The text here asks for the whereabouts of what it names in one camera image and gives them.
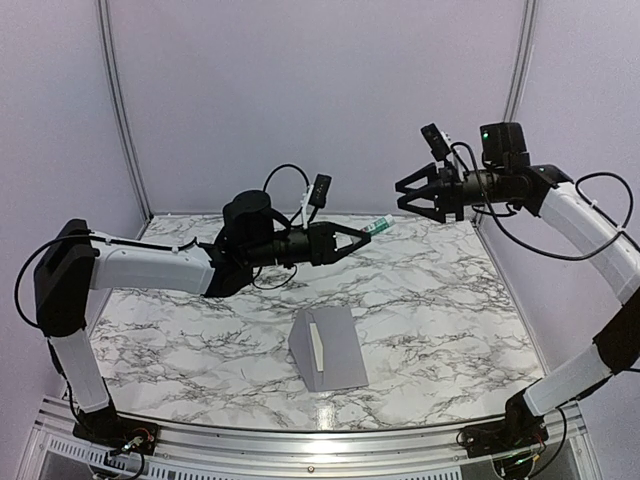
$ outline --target white marble tabletop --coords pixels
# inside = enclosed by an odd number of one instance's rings
[[[418,217],[335,265],[228,299],[121,289],[92,335],[119,410],[287,430],[397,428],[501,413],[542,376],[511,299],[468,222]],[[364,227],[375,217],[329,216]],[[144,239],[212,242],[219,216],[156,217]],[[279,283],[289,271],[269,268]],[[309,393],[288,350],[300,308],[349,306],[370,385]]]

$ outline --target gray box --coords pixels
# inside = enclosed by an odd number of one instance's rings
[[[289,349],[310,392],[369,385],[350,308],[300,310]]]

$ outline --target small bottle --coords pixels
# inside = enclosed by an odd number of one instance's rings
[[[363,232],[370,233],[373,237],[380,232],[384,232],[386,229],[391,228],[396,223],[395,219],[392,215],[385,215],[382,218],[379,218],[375,222],[367,225],[362,229]]]

